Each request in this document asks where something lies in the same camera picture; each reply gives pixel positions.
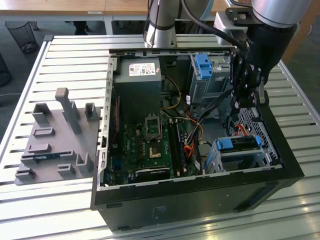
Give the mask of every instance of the black cable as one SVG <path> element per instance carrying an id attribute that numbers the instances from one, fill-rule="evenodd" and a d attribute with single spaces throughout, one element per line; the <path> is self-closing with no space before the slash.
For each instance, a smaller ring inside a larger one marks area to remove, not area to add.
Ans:
<path id="1" fill-rule="evenodd" d="M 196 34 L 204 34 L 204 29 L 199 26 L 198 30 L 196 31 Z"/>
<path id="2" fill-rule="evenodd" d="M 170 79 L 169 77 L 164 76 L 164 79 L 170 80 L 170 82 L 174 85 L 174 83 L 172 82 L 172 79 Z M 170 97 L 170 99 L 169 99 L 169 103 L 170 103 L 170 107 L 174 106 L 174 104 L 172 103 L 172 98 L 171 98 L 171 97 Z M 183 117 L 183 116 L 181 116 L 181 115 L 179 114 L 179 112 L 178 112 L 178 110 L 177 110 L 176 108 L 173 108 L 173 109 L 171 109 L 171 110 L 174 110 L 174 111 L 175 111 L 175 113 L 177 114 L 177 117 Z"/>
<path id="3" fill-rule="evenodd" d="M 146 34 L 147 24 L 148 24 L 148 21 L 149 21 L 149 18 L 150 18 L 150 8 L 151 8 L 151 6 L 150 6 L 150 0 L 148 0 L 148 5 L 147 5 L 148 13 L 147 13 L 147 15 L 146 15 L 146 19 L 145 19 L 145 23 L 144 23 L 144 28 L 143 28 L 143 33 L 142 33 L 142 35 L 143 35 L 143 41 L 144 41 L 144 42 L 146 42 L 146 36 L 145 36 L 145 34 Z"/>
<path id="4" fill-rule="evenodd" d="M 198 28 L 196 29 L 196 34 L 199 34 L 199 30 L 201 29 L 200 26 L 198 26 Z"/>
<path id="5" fill-rule="evenodd" d="M 195 138 L 198 139 L 198 131 L 195 134 Z M 200 164 L 200 174 L 202 174 L 202 161 L 201 161 L 201 155 L 199 151 L 199 141 L 195 141 L 195 160 Z"/>
<path id="6" fill-rule="evenodd" d="M 170 118 L 176 118 L 176 117 L 181 117 L 180 115 L 178 116 L 173 116 L 172 114 L 170 114 L 167 110 L 161 109 L 161 111 L 163 111 L 164 113 L 166 113 Z"/>
<path id="7" fill-rule="evenodd" d="M 194 129 L 190 132 L 189 136 L 186 139 L 186 143 L 187 145 L 190 145 L 195 137 L 195 134 L 198 131 L 198 127 L 199 125 L 203 122 L 203 120 L 209 116 L 209 114 L 215 110 L 217 107 L 219 107 L 219 105 L 221 104 L 221 102 L 228 97 L 232 92 L 232 89 L 229 89 L 227 91 L 225 91 L 224 93 L 222 93 L 218 98 L 216 98 L 213 102 L 211 102 L 205 109 L 204 111 L 200 114 L 200 116 L 197 119 L 197 123 L 196 126 L 194 127 Z"/>
<path id="8" fill-rule="evenodd" d="M 230 120 L 230 118 L 231 118 L 230 115 L 226 116 L 226 118 L 225 118 L 225 123 L 224 123 L 226 135 L 227 135 L 228 137 L 231 136 L 230 130 L 229 130 L 229 120 Z"/>
<path id="9" fill-rule="evenodd" d="M 153 48 L 154 45 L 155 45 L 155 38 L 156 38 L 157 24 L 158 24 L 158 16 L 159 16 L 159 8 L 160 8 L 159 6 L 160 6 L 160 0 L 158 0 L 158 9 L 156 10 L 155 27 L 154 27 L 154 34 L 153 34 L 153 40 L 152 40 L 151 48 Z"/>
<path id="10" fill-rule="evenodd" d="M 207 145 L 209 145 L 210 147 L 212 147 L 212 143 L 211 143 L 211 142 L 203 141 L 203 144 L 207 144 Z"/>
<path id="11" fill-rule="evenodd" d="M 241 42 L 239 42 L 238 40 L 236 40 L 235 38 L 229 36 L 228 34 L 226 34 L 225 32 L 213 27 L 213 26 L 209 26 L 205 23 L 203 23 L 202 21 L 200 21 L 198 18 L 196 18 L 190 11 L 190 9 L 188 8 L 187 4 L 186 4 L 186 0 L 180 0 L 182 3 L 182 6 L 185 10 L 185 12 L 188 14 L 189 18 L 196 23 L 197 25 L 199 25 L 201 28 L 203 28 L 204 30 L 208 31 L 209 33 L 212 33 L 214 35 L 217 35 L 218 37 L 226 40 L 227 42 L 231 43 L 232 45 L 238 47 L 241 50 L 245 50 L 246 46 L 244 44 L 242 44 Z"/>
<path id="12" fill-rule="evenodd" d="M 206 158 L 207 156 L 208 156 L 208 154 L 209 154 L 210 152 L 208 152 L 206 155 L 204 155 L 204 156 L 201 156 L 201 162 L 203 162 L 204 164 L 206 163 L 206 159 L 204 160 L 204 158 Z"/>
<path id="13" fill-rule="evenodd" d="M 230 2 L 233 4 L 233 5 L 236 5 L 236 6 L 240 6 L 240 7 L 251 7 L 251 4 L 250 3 L 242 3 L 242 2 L 237 2 L 235 0 L 230 0 Z"/>
<path id="14" fill-rule="evenodd" d="M 194 25 L 195 25 L 195 23 L 192 22 L 192 23 L 190 24 L 190 26 L 185 29 L 185 34 L 190 34 L 190 31 L 191 31 L 191 29 L 192 29 L 192 27 L 193 27 Z"/>

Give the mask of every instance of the sticker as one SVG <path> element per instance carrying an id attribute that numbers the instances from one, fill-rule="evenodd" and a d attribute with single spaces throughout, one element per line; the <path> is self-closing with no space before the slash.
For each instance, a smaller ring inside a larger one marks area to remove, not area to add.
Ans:
<path id="1" fill-rule="evenodd" d="M 88 11 L 88 14 L 102 14 L 102 11 Z"/>
<path id="2" fill-rule="evenodd" d="M 46 156 L 35 156 L 34 159 L 47 159 Z"/>
<path id="3" fill-rule="evenodd" d="M 194 165 L 200 171 L 200 163 L 198 161 L 195 161 Z"/>
<path id="4" fill-rule="evenodd" d="M 133 63 L 129 66 L 129 76 L 148 76 L 156 75 L 154 63 Z"/>
<path id="5" fill-rule="evenodd" d="M 186 104 L 190 105 L 190 100 L 191 100 L 190 96 L 187 95 L 187 96 L 186 96 Z"/>

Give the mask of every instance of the wooden desk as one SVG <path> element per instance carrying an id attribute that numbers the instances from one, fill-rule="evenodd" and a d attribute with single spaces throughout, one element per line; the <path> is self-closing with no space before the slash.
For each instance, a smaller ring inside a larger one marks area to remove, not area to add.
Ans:
<path id="1" fill-rule="evenodd" d="M 2 20 L 103 20 L 106 0 L 0 0 Z"/>
<path id="2" fill-rule="evenodd" d="M 148 0 L 106 0 L 106 15 L 147 15 Z M 211 15 L 228 8 L 226 0 L 214 0 Z"/>

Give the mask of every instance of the ram slot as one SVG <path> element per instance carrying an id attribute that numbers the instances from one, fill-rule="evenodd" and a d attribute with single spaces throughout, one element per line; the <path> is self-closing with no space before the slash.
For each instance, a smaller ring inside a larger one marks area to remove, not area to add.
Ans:
<path id="1" fill-rule="evenodd" d="M 183 142 L 180 137 L 179 126 L 177 122 L 173 122 L 172 120 L 168 121 L 167 126 L 173 174 L 175 177 L 183 177 L 185 174 L 186 160 L 183 150 Z"/>

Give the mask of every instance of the slotted metal surface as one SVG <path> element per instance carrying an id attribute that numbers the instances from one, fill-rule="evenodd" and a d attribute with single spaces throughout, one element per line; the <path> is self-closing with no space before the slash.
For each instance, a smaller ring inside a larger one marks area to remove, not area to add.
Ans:
<path id="1" fill-rule="evenodd" d="M 211 35 L 181 35 L 177 40 L 179 47 L 217 46 Z M 34 122 L 31 112 L 35 103 L 46 102 L 50 109 L 60 109 L 54 101 L 55 90 L 68 87 L 77 107 L 87 102 L 103 107 L 108 49 L 143 46 L 137 35 L 57 36 L 43 43 L 0 145 L 0 239 L 319 238 L 320 119 L 281 63 L 272 70 L 266 89 L 271 110 L 305 178 L 254 210 L 111 232 L 99 213 L 90 210 L 92 178 L 14 185 Z"/>

